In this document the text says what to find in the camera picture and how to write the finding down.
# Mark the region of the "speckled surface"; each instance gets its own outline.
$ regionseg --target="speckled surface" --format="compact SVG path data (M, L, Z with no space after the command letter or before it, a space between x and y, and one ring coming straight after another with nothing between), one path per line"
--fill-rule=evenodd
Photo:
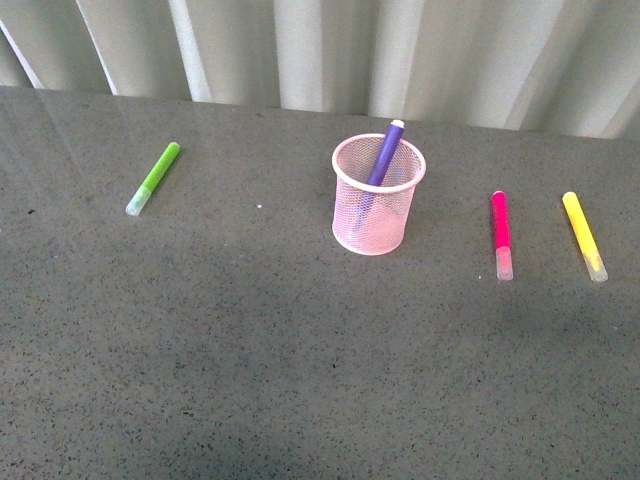
M640 146L407 122L405 241L361 257L330 156L386 125L0 89L0 477L640 478Z

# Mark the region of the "pink marker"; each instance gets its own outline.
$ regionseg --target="pink marker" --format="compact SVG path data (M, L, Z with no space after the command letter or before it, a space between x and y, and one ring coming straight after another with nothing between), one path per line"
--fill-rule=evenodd
M511 239L509 238L509 216L507 214L507 196L498 190L491 196L493 207L493 231L496 242L496 268L500 280L513 279L511 263Z

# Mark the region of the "pen holder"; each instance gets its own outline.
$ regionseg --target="pen holder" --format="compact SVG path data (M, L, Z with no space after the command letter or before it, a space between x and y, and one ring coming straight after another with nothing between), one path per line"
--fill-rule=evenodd
M400 140L382 185L367 185L383 140L383 134L357 135L338 145L332 157L338 176L333 234L362 255L382 255L400 245L413 192L426 172L422 153Z

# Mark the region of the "curtain fold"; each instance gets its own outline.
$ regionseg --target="curtain fold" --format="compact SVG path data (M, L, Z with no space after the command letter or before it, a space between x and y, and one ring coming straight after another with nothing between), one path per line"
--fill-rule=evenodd
M0 0L0 84L640 140L637 0Z

